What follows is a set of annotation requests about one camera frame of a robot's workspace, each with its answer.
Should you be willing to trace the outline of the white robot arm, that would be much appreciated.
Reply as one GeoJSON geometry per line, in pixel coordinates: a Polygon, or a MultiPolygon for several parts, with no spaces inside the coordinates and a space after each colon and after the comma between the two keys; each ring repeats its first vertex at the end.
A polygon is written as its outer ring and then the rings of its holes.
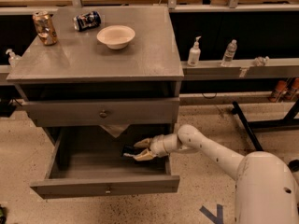
{"type": "Polygon", "coordinates": [[[235,181],[235,224],[299,224],[298,183],[287,164],[269,152],[241,155],[184,124],[176,133],[135,143],[123,155],[149,161],[195,151],[206,154],[235,181]]]}

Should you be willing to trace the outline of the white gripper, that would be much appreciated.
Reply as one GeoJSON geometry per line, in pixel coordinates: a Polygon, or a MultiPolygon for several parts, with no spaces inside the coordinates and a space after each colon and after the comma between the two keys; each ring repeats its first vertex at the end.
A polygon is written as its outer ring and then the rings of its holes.
{"type": "Polygon", "coordinates": [[[151,138],[145,138],[134,144],[135,148],[145,148],[139,154],[124,153],[124,157],[133,158],[136,161],[150,161],[155,157],[161,158],[170,153],[178,151],[181,146],[178,136],[175,133],[168,135],[157,135],[151,138]]]}

